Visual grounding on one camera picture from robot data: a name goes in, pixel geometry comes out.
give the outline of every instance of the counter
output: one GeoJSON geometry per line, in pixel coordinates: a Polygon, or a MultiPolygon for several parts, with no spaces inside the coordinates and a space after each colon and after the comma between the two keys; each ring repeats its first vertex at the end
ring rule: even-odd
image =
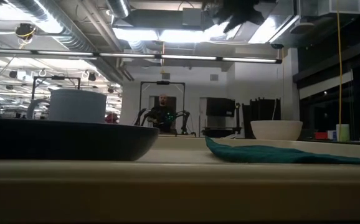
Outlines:
{"type": "MultiPolygon", "coordinates": [[[[218,140],[360,157],[360,146],[218,140]]],[[[360,221],[360,166],[229,164],[159,138],[136,162],[0,161],[0,222],[360,221]]]]}

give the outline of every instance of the blue object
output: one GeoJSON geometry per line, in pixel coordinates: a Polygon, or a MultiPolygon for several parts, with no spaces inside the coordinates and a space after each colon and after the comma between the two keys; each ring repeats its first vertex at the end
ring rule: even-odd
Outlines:
{"type": "Polygon", "coordinates": [[[211,152],[227,162],[276,164],[359,164],[360,158],[315,154],[297,149],[272,146],[226,146],[205,137],[211,152]]]}

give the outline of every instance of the black bowl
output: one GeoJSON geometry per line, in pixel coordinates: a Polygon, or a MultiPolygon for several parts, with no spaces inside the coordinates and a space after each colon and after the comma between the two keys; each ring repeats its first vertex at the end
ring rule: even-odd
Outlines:
{"type": "Polygon", "coordinates": [[[135,161],[159,130],[119,124],[0,118],[0,159],[135,161]]]}

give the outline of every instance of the teal towel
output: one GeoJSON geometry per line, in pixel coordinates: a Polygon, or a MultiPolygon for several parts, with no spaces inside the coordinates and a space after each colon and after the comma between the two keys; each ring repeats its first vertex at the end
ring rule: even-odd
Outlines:
{"type": "Polygon", "coordinates": [[[281,164],[359,164],[360,158],[332,156],[272,146],[226,146],[206,137],[211,152],[227,162],[281,164]]]}

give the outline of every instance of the white bowl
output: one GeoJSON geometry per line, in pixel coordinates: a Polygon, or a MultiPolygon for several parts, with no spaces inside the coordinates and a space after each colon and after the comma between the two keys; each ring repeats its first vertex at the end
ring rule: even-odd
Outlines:
{"type": "Polygon", "coordinates": [[[251,121],[253,135],[261,140],[295,141],[302,130],[301,121],[251,121]]]}

